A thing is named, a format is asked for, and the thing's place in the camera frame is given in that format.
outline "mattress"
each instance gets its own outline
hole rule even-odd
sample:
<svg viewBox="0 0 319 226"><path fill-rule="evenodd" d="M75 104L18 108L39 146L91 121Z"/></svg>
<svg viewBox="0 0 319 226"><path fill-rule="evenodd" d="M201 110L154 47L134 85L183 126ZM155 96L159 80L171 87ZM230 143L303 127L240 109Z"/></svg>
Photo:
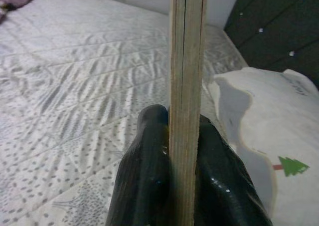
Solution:
<svg viewBox="0 0 319 226"><path fill-rule="evenodd" d="M168 101L168 17L111 0L33 0L0 24L0 225L104 225L138 113ZM207 27L207 85L245 66Z"/></svg>

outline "bed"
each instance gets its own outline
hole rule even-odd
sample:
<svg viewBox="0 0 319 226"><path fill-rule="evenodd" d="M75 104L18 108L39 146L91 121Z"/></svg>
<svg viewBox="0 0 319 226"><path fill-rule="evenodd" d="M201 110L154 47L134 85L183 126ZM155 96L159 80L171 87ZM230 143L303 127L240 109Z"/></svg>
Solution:
<svg viewBox="0 0 319 226"><path fill-rule="evenodd" d="M0 23L0 224L104 225L138 113L168 106L168 16L112 0L33 0ZM206 28L213 75L247 66Z"/></svg>

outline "wood grain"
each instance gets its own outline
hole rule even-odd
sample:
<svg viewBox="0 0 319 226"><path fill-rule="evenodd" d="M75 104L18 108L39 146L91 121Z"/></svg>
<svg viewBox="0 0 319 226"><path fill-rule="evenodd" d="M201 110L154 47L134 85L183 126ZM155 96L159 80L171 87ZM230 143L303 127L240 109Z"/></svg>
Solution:
<svg viewBox="0 0 319 226"><path fill-rule="evenodd" d="M206 1L171 0L169 154L175 226L194 225Z"/></svg>

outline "christmas tree print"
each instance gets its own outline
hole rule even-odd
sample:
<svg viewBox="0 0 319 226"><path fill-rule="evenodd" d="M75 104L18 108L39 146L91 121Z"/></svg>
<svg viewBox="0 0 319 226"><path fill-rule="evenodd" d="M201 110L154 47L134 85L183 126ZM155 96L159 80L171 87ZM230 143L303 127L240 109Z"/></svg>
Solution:
<svg viewBox="0 0 319 226"><path fill-rule="evenodd" d="M286 177L288 177L289 175L296 175L297 173L302 174L309 168L308 165L298 160L292 160L288 157L283 158L279 156L279 160L281 165L274 165L274 170L283 169Z"/></svg>

